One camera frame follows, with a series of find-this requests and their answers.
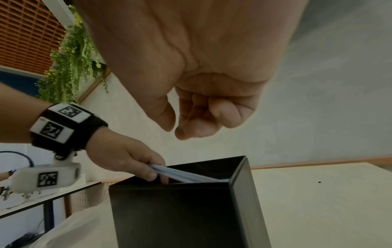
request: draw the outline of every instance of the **white tag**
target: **white tag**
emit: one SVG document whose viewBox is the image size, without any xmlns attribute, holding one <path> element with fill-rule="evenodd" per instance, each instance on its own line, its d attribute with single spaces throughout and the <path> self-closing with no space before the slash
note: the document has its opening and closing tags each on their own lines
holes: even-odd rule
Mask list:
<svg viewBox="0 0 392 248">
<path fill-rule="evenodd" d="M 91 116 L 89 113 L 65 103 L 56 104 L 50 107 L 49 110 L 61 114 L 77 123 L 81 123 Z"/>
<path fill-rule="evenodd" d="M 62 144 L 71 137 L 73 131 L 74 130 L 46 119 L 45 117 L 40 117 L 30 129 L 30 132 L 39 134 Z"/>
</svg>

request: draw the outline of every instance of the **wall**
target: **wall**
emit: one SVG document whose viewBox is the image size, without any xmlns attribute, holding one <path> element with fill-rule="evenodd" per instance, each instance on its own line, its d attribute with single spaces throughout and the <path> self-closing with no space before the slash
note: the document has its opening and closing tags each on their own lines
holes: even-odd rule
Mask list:
<svg viewBox="0 0 392 248">
<path fill-rule="evenodd" d="M 35 85 L 37 81 L 38 79 L 36 78 L 0 71 L 0 83 L 4 83 L 30 96 L 35 97 L 39 95 L 38 87 Z"/>
<path fill-rule="evenodd" d="M 32 147 L 26 144 L 4 144 L 0 143 L 0 151 L 11 150 L 26 154 L 29 156 L 36 165 L 48 164 L 52 161 L 52 153 Z M 16 154 L 0 154 L 0 172 L 7 172 L 9 170 L 20 169 L 28 166 L 27 160 Z M 0 186 L 8 186 L 9 181 L 5 180 L 0 182 Z M 41 195 L 48 195 L 53 192 L 45 190 Z M 0 209 L 4 209 L 10 206 L 16 206 L 22 203 L 24 199 L 21 196 L 12 194 L 7 201 L 3 201 L 0 198 Z M 65 220 L 65 210 L 63 199 L 58 199 L 53 202 L 55 225 Z M 4 247 L 14 240 L 22 237 L 28 232 L 44 231 L 43 220 L 43 207 L 38 206 L 29 210 L 11 215 L 4 219 L 0 219 L 0 247 Z"/>
<path fill-rule="evenodd" d="M 392 154 L 392 1 L 310 2 L 257 113 L 243 126 L 178 141 L 149 120 L 118 80 L 83 105 L 124 135 L 161 153 L 168 165 L 246 155 L 252 166 Z M 177 97 L 169 100 L 178 109 Z M 106 172 L 86 156 L 91 179 Z"/>
</svg>

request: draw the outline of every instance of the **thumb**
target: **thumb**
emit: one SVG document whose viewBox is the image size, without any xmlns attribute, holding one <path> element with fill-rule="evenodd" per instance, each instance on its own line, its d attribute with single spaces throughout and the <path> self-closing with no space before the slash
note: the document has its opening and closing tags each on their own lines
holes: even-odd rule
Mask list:
<svg viewBox="0 0 392 248">
<path fill-rule="evenodd" d="M 176 113 L 167 100 L 167 96 L 161 97 L 138 97 L 135 98 L 146 115 L 155 121 L 162 129 L 169 132 L 176 123 Z"/>
</svg>

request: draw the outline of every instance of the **black wrist strap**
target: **black wrist strap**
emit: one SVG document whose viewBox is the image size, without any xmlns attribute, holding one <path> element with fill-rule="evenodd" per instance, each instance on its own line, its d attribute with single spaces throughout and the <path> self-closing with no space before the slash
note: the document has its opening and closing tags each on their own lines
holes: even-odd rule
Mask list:
<svg viewBox="0 0 392 248">
<path fill-rule="evenodd" d="M 86 148 L 91 136 L 108 124 L 78 105 L 56 104 L 45 110 L 31 127 L 32 145 L 67 157 Z"/>
</svg>

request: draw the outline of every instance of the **table leg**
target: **table leg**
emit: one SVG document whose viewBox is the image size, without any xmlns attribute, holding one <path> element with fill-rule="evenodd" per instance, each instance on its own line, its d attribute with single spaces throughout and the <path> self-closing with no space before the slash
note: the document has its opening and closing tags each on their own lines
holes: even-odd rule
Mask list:
<svg viewBox="0 0 392 248">
<path fill-rule="evenodd" d="M 44 203 L 44 224 L 45 233 L 54 228 L 53 201 L 46 201 Z"/>
</svg>

